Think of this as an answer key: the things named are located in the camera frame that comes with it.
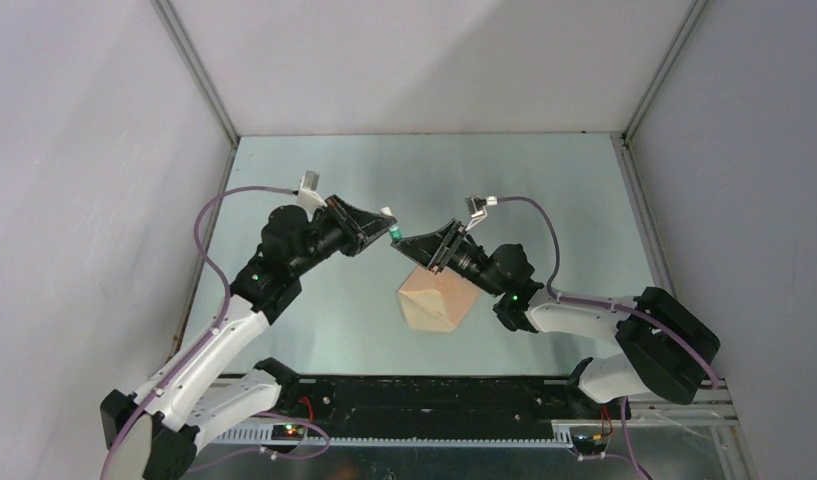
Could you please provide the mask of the tan paper envelope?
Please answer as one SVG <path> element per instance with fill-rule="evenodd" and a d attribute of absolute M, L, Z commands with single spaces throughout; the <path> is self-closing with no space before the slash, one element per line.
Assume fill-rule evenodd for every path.
<path fill-rule="evenodd" d="M 451 270 L 434 274 L 415 268 L 397 291 L 409 327 L 449 333 L 456 330 L 482 291 Z"/>

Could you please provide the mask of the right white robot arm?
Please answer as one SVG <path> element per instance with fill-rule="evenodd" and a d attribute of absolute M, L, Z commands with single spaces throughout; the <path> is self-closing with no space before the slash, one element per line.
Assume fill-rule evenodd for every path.
<path fill-rule="evenodd" d="M 450 271 L 496 297 L 493 311 L 509 331 L 567 334 L 618 348 L 616 355 L 582 360 L 565 392 L 569 411 L 590 418 L 620 397 L 652 393 L 690 404 L 705 380 L 714 380 L 718 336 L 666 290 L 599 297 L 549 289 L 534 279 L 520 244 L 492 254 L 452 220 L 427 234 L 396 238 L 393 247 L 433 273 Z"/>

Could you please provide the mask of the white green glue stick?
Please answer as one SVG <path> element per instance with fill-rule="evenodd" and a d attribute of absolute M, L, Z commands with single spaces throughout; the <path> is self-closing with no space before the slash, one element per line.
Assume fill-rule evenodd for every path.
<path fill-rule="evenodd" d="M 398 225 L 392 225 L 388 229 L 388 233 L 392 241 L 399 241 L 403 238 L 402 232 Z"/>

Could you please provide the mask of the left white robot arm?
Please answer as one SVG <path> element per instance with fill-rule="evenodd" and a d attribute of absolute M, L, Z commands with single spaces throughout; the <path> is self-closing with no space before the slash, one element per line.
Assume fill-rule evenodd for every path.
<path fill-rule="evenodd" d="M 295 373 L 275 359 L 257 363 L 218 392 L 209 389 L 296 299 L 305 273 L 335 253 L 358 255 L 397 220 L 387 207 L 371 212 L 336 195 L 295 194 L 296 204 L 270 213 L 236 278 L 220 278 L 219 310 L 199 336 L 132 393 L 113 390 L 103 400 L 108 455 L 101 478 L 179 479 L 208 444 L 240 422 L 296 411 Z"/>

